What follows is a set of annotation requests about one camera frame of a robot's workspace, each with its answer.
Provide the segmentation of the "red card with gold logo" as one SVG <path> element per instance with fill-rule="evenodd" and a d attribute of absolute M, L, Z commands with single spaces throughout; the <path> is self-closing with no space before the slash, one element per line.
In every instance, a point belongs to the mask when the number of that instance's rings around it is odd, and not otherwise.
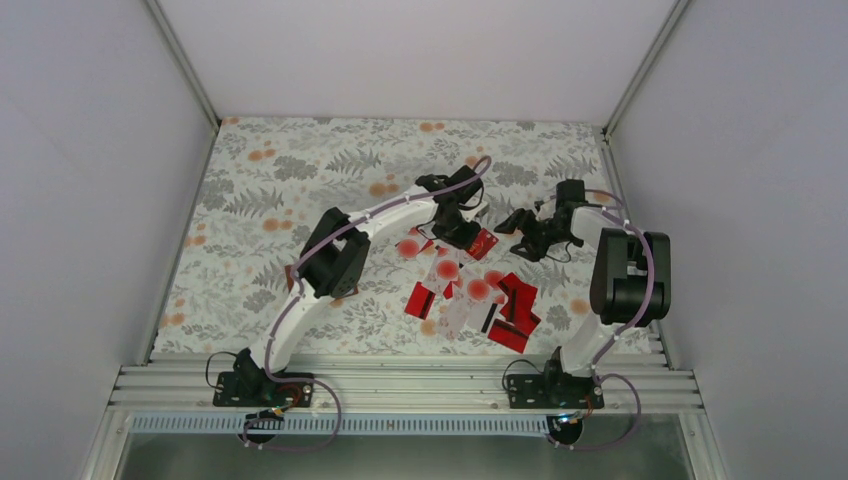
<path fill-rule="evenodd" d="M 482 260 L 499 242 L 498 237 L 487 229 L 481 229 L 465 252 L 474 260 Z"/>

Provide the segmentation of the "white card red circle top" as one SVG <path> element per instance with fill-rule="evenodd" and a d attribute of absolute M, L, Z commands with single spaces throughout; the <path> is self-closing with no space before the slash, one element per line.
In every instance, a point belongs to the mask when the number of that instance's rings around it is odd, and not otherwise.
<path fill-rule="evenodd" d="M 426 245 L 426 241 L 417 238 L 405 238 L 395 246 L 396 252 L 404 260 L 414 259 Z"/>

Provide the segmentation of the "brown leather card holder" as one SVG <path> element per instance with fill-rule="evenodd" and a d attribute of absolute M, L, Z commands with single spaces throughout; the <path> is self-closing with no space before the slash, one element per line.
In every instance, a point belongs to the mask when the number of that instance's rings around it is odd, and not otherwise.
<path fill-rule="evenodd" d="M 315 298 L 330 297 L 345 298 L 358 293 L 358 282 L 362 275 L 361 265 L 331 265 L 325 263 L 304 264 L 297 269 L 287 265 L 290 288 L 300 280 L 305 286 L 312 288 Z"/>

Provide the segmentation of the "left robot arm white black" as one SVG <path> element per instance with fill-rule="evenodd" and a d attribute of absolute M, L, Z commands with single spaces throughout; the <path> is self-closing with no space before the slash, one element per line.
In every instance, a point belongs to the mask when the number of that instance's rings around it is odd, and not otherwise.
<path fill-rule="evenodd" d="M 263 338 L 236 356 L 233 372 L 239 392 L 255 405 L 276 396 L 278 372 L 288 367 L 295 347 L 322 310 L 355 290 L 373 242 L 430 224 L 441 242 L 469 248 L 481 231 L 475 220 L 479 210 L 469 202 L 482 190 L 490 164 L 485 157 L 480 166 L 463 166 L 450 176 L 421 176 L 402 193 L 360 211 L 327 210 L 287 273 L 293 287 L 277 318 Z"/>

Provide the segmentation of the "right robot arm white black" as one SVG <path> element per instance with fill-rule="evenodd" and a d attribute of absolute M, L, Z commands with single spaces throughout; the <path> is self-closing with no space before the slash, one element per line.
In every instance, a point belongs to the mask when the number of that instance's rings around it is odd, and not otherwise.
<path fill-rule="evenodd" d="M 625 332 L 664 318 L 671 304 L 671 246 L 668 235 L 642 232 L 619 216 L 618 206 L 587 199 L 581 180 L 556 185 L 550 217 L 538 218 L 542 203 L 518 209 L 495 228 L 500 234 L 520 231 L 511 253 L 540 261 L 551 246 L 588 245 L 596 252 L 590 282 L 591 316 L 564 345 L 557 347 L 541 371 L 505 374 L 502 386 L 513 409 L 601 408 L 604 405 L 597 366 Z"/>

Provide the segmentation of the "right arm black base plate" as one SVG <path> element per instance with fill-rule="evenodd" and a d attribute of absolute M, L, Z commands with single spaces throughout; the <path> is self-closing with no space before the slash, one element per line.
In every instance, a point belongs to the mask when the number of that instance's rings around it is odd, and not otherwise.
<path fill-rule="evenodd" d="M 570 374 L 508 374 L 504 380 L 511 409 L 602 409 L 602 389 L 589 377 Z"/>

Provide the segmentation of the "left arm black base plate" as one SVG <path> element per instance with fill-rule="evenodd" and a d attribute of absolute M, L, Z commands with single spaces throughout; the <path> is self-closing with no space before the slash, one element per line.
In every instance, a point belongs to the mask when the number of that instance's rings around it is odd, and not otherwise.
<path fill-rule="evenodd" d="M 212 404 L 215 407 L 269 409 L 277 407 L 307 408 L 311 405 L 315 376 L 310 373 L 281 373 L 285 382 L 269 380 L 265 375 L 257 387 L 248 386 L 235 372 L 218 375 Z"/>

